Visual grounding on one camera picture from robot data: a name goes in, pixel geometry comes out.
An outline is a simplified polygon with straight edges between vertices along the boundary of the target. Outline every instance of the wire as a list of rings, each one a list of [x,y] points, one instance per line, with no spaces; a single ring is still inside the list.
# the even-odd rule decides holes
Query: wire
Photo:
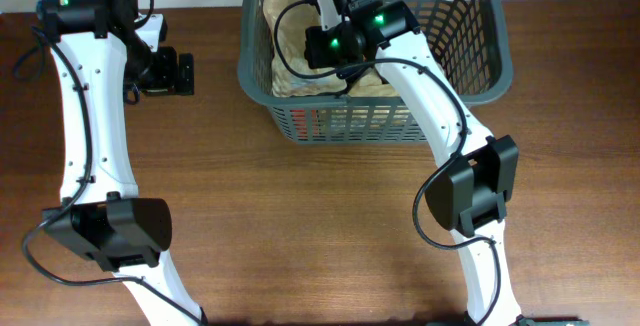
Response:
[[[78,182],[80,183],[80,186],[78,186],[78,189],[75,191],[75,193],[73,194],[73,196],[71,198],[63,200],[62,208],[61,208],[61,210],[59,212],[57,212],[56,214],[48,217],[46,220],[42,221],[36,227],[34,227],[33,229],[29,230],[25,234],[24,238],[22,239],[22,244],[21,244],[22,254],[27,259],[27,262],[29,262],[29,264],[31,266],[33,266],[33,268],[36,271],[38,271],[40,274],[42,274],[46,278],[48,278],[48,279],[50,279],[50,280],[52,280],[54,282],[57,282],[57,283],[59,283],[61,285],[76,286],[77,287],[77,286],[106,285],[106,284],[121,283],[121,282],[134,282],[134,283],[144,287],[145,289],[149,290],[155,296],[157,296],[158,298],[162,299],[164,302],[166,302],[167,304],[171,305],[172,307],[174,307],[178,311],[182,312],[184,315],[186,315],[187,317],[189,317],[190,319],[195,321],[196,324],[202,325],[202,323],[200,322],[199,318],[197,318],[195,315],[193,315],[192,313],[187,311],[184,307],[180,306],[175,301],[171,300],[167,296],[165,296],[162,293],[160,293],[160,291],[156,290],[151,285],[146,283],[144,281],[144,278],[138,278],[138,277],[116,278],[116,277],[111,277],[111,278],[104,278],[104,279],[98,279],[98,280],[71,281],[71,280],[64,279],[64,278],[62,278],[60,276],[57,276],[54,273],[52,273],[49,270],[47,270],[44,266],[42,266],[40,263],[38,263],[38,261],[36,261],[36,259],[31,254],[31,251],[29,250],[29,243],[38,235],[38,233],[40,231],[42,231],[47,226],[51,225],[52,223],[56,222],[61,217],[66,215],[71,210],[71,208],[73,208],[73,206],[78,201],[78,199],[80,199],[80,197],[82,196],[82,193],[87,188],[87,184],[89,184],[89,182],[91,181],[91,168],[92,168],[92,164],[93,164],[93,144],[92,144],[92,140],[91,140],[91,126],[90,126],[90,123],[89,123],[89,111],[87,109],[87,101],[86,101],[86,99],[84,97],[84,91],[83,91],[80,79],[78,78],[78,74],[75,72],[75,69],[73,68],[73,66],[69,62],[69,59],[64,55],[64,53],[60,50],[60,48],[58,47],[58,45],[56,45],[55,42],[51,42],[50,40],[48,40],[46,35],[45,35],[45,33],[42,30],[40,30],[39,28],[31,27],[31,30],[34,33],[34,35],[36,36],[36,38],[39,40],[38,44],[40,46],[44,47],[44,43],[46,43],[51,47],[51,49],[56,53],[56,55],[58,55],[58,57],[60,58],[60,60],[64,64],[65,68],[67,69],[69,75],[71,76],[71,79],[73,80],[73,84],[74,84],[74,88],[73,89],[74,89],[74,91],[76,91],[78,93],[78,101],[80,102],[80,109],[82,111],[82,125],[83,125],[83,128],[84,128],[84,137],[85,137],[84,140],[85,140],[85,147],[86,147],[86,160],[85,160],[84,174],[78,180]]]
[[[331,75],[334,75],[334,74],[337,74],[337,73],[353,70],[353,69],[356,69],[356,68],[359,69],[359,68],[364,68],[364,67],[371,67],[371,66],[374,66],[374,65],[377,65],[377,64],[382,64],[382,63],[404,64],[404,65],[408,65],[408,66],[416,68],[418,70],[418,72],[420,72],[420,73],[426,74],[433,82],[435,82],[442,89],[442,91],[444,91],[444,93],[451,100],[451,103],[453,104],[454,108],[456,109],[456,111],[458,113],[458,117],[460,119],[460,126],[461,126],[460,142],[458,143],[458,147],[450,155],[449,159],[442,166],[440,166],[440,168],[438,168],[436,170],[436,172],[434,172],[424,182],[424,184],[420,187],[420,189],[418,189],[418,193],[416,194],[416,198],[414,199],[414,202],[413,202],[412,217],[413,217],[413,225],[414,225],[416,231],[418,232],[418,235],[420,235],[420,237],[427,244],[429,244],[429,245],[431,245],[431,246],[433,246],[433,247],[435,247],[437,249],[447,250],[447,251],[454,251],[454,250],[459,250],[459,249],[461,249],[463,247],[468,247],[468,246],[473,245],[473,244],[475,244],[477,242],[486,242],[486,243],[489,244],[489,247],[491,248],[491,252],[493,254],[493,260],[494,260],[495,269],[496,269],[496,290],[495,290],[495,294],[493,296],[493,299],[491,300],[491,303],[489,304],[489,308],[487,309],[486,314],[476,323],[477,326],[481,326],[489,318],[489,316],[491,315],[491,312],[493,311],[493,309],[495,308],[496,304],[498,303],[498,298],[500,296],[500,289],[502,287],[502,279],[501,279],[501,271],[500,271],[500,259],[498,257],[498,250],[496,249],[496,246],[495,246],[496,242],[494,240],[488,238],[488,237],[478,236],[478,237],[475,237],[475,238],[473,238],[471,240],[467,240],[467,241],[462,242],[462,243],[457,244],[457,245],[441,244],[441,243],[438,243],[438,242],[432,240],[429,236],[427,236],[425,234],[424,230],[422,230],[422,226],[420,226],[420,221],[418,219],[418,210],[420,208],[420,201],[422,200],[422,197],[424,196],[424,193],[427,190],[427,188],[429,188],[429,186],[433,183],[433,181],[439,175],[441,175],[443,172],[445,172],[449,167],[451,167],[451,165],[453,165],[453,163],[459,157],[462,156],[462,150],[463,150],[464,145],[466,143],[469,129],[467,127],[467,118],[466,118],[464,110],[462,109],[462,106],[460,105],[460,102],[456,98],[456,95],[455,95],[454,91],[451,88],[449,88],[447,85],[445,85],[444,82],[442,82],[442,80],[440,80],[440,78],[438,78],[433,72],[431,72],[431,70],[429,70],[428,67],[420,65],[417,62],[413,62],[413,61],[409,61],[409,60],[405,60],[405,59],[381,58],[381,59],[375,59],[373,61],[357,62],[357,63],[352,63],[352,64],[349,64],[349,65],[345,65],[345,66],[340,66],[338,68],[334,68],[333,70],[330,70],[330,71],[327,71],[327,72],[323,72],[323,73],[320,73],[320,74],[315,74],[315,75],[301,74],[301,73],[297,72],[296,70],[292,69],[291,66],[287,63],[284,55],[282,54],[282,50],[280,49],[280,44],[278,42],[278,28],[280,26],[280,21],[282,20],[284,15],[289,10],[291,10],[292,8],[300,6],[300,5],[304,5],[304,4],[313,5],[315,3],[317,3],[317,0],[300,0],[300,1],[296,1],[296,2],[288,5],[287,7],[285,7],[282,10],[282,12],[280,13],[280,15],[278,15],[278,19],[276,20],[276,24],[275,24],[274,30],[273,30],[273,34],[274,34],[273,38],[274,38],[274,44],[275,44],[276,52],[278,53],[278,56],[280,57],[284,67],[291,74],[293,74],[294,76],[296,76],[298,78],[301,78],[301,79],[314,80],[314,79],[319,79],[319,78],[331,76]]]
[[[31,57],[33,54],[35,54],[38,51],[40,52],[40,62],[38,63],[38,68],[36,69],[36,72],[33,75],[28,77],[21,76],[20,68],[22,68],[22,65],[25,63],[25,61],[29,59],[29,57]],[[42,72],[44,71],[44,65],[46,63],[46,59],[47,58],[44,52],[44,46],[42,45],[42,41],[40,41],[40,38],[36,37],[36,46],[31,48],[29,51],[25,52],[24,55],[20,56],[18,61],[16,61],[15,65],[13,65],[13,68],[11,69],[11,73],[13,74],[13,77],[18,81],[31,82],[31,81],[37,80],[38,78],[40,78],[40,76],[42,75]]]
[[[151,18],[151,15],[153,14],[153,10],[154,10],[154,0],[149,0],[149,11],[147,12],[147,15],[142,20],[136,21],[134,23],[136,30],[144,26],[147,23],[147,21],[149,21],[149,19]]]
[[[133,100],[129,98],[129,91],[133,93]],[[123,93],[124,103],[127,105],[137,105],[140,102],[140,89],[136,84],[131,86],[131,89],[125,88]]]

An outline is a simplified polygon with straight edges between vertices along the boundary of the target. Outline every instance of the wooden surface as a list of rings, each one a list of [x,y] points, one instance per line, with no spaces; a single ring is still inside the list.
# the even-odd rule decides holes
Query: wooden surface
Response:
[[[640,321],[640,0],[506,2],[516,77],[476,108],[521,155],[507,258],[525,314]],[[172,254],[212,321],[429,320],[462,313],[455,253],[425,245],[411,201],[434,171],[424,145],[297,146],[236,81],[239,9],[165,12],[168,43],[196,59],[196,96],[126,108],[141,196],[170,205]],[[32,16],[0,15],[0,324],[144,325],[122,285],[66,288],[19,241],[57,205],[64,139],[53,65],[10,68]],[[448,234],[424,217],[429,233]],[[36,256],[74,279],[104,276],[41,237]]]

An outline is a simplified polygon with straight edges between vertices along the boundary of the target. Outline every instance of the laundry basket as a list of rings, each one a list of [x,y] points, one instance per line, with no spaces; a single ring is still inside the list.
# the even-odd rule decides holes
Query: laundry basket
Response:
[[[500,0],[404,1],[467,106],[495,101],[507,91],[513,65]],[[399,97],[273,96],[274,51],[262,0],[244,0],[242,12],[240,85],[269,109],[287,138],[304,144],[426,141]]]

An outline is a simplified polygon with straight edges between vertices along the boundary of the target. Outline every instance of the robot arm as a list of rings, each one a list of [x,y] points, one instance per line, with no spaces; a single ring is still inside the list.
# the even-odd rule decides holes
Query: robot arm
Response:
[[[321,26],[307,30],[305,56],[312,68],[339,67],[372,60],[402,59],[425,66],[451,91],[432,56],[427,39],[404,2],[383,5],[381,0],[317,0]],[[430,76],[402,63],[375,64],[381,77],[400,94],[424,132],[438,166],[447,162],[461,141],[460,111],[466,118],[467,138],[462,157],[438,176],[426,190],[429,208],[449,230],[456,244],[478,236],[495,242],[501,287],[489,245],[477,242],[458,249],[467,284],[467,312],[474,323],[506,326],[521,310],[515,300],[504,252],[505,202],[511,196],[517,148],[510,137],[495,140],[464,106]],[[351,75],[338,73],[349,78]],[[494,297],[499,297],[490,311]]]
[[[45,228],[47,234],[85,260],[118,278],[136,277],[192,316],[166,304],[134,282],[125,285],[152,325],[196,325],[206,320],[185,290],[171,260],[171,216],[160,199],[138,198],[127,152],[123,87],[149,95],[193,94],[193,59],[158,47],[166,23],[152,15],[134,27],[137,0],[42,0],[38,13],[49,42],[73,66],[67,69],[52,51],[62,91],[65,172],[60,198],[70,198],[84,174],[87,149],[83,92],[93,149],[91,181],[69,213]],[[74,72],[82,90],[75,88]],[[45,218],[57,209],[45,210]]]

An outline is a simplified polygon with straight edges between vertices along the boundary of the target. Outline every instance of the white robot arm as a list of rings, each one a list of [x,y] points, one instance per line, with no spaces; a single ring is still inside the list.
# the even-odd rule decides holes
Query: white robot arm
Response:
[[[400,94],[425,134],[438,167],[444,165],[454,155],[461,142],[460,133],[463,124],[461,116],[466,118],[468,130],[466,142],[461,150],[462,155],[484,152],[481,150],[487,148],[489,142],[494,141],[489,129],[464,106],[445,75],[439,71],[437,62],[429,50],[426,36],[419,31],[419,28],[412,25],[412,20],[415,18],[403,2],[385,6],[382,6],[380,0],[317,0],[315,2],[312,0],[309,3],[318,6],[321,18],[320,27],[307,30],[306,56],[310,67],[340,67],[345,61],[361,62],[364,61],[361,58],[364,54],[366,61],[374,64],[380,76]],[[411,65],[384,61],[393,59],[406,60],[426,67],[431,71],[432,76],[439,79],[440,85],[431,78],[432,76]],[[339,76],[348,77],[348,70],[346,74],[339,73]],[[442,84],[451,91],[449,94],[443,90]],[[438,202],[438,198],[442,197],[440,195],[430,197],[427,190],[427,199],[430,198]],[[504,206],[505,201],[507,200],[503,199],[499,206]],[[497,268],[491,247],[485,242],[473,243],[458,249],[468,291],[467,313],[474,323],[482,322],[485,326],[511,325],[521,316],[520,306],[511,289],[504,252],[504,215],[496,216],[476,223],[475,227],[474,225],[467,227],[463,230],[467,231],[466,235],[459,230],[460,227],[458,229],[452,227],[457,224],[457,221],[447,225],[456,244],[465,243],[479,236],[495,242],[494,246],[499,259]],[[500,270],[499,291],[496,269]],[[491,309],[492,301],[498,293],[499,297],[494,308]]]
[[[44,31],[36,33],[57,46],[52,54],[64,116],[63,205],[76,194],[85,167],[91,165],[90,179],[74,205],[64,214],[61,209],[45,211],[45,218],[55,216],[55,221],[44,230],[103,271],[136,280],[124,284],[152,325],[203,324],[206,316],[185,290],[169,253],[168,206],[163,200],[138,198],[123,99],[125,85],[153,95],[192,94],[193,59],[181,55],[178,63],[173,48],[158,47],[166,34],[162,15],[136,21],[137,0],[109,1],[42,0],[38,5]],[[86,109],[78,102],[78,92]]]

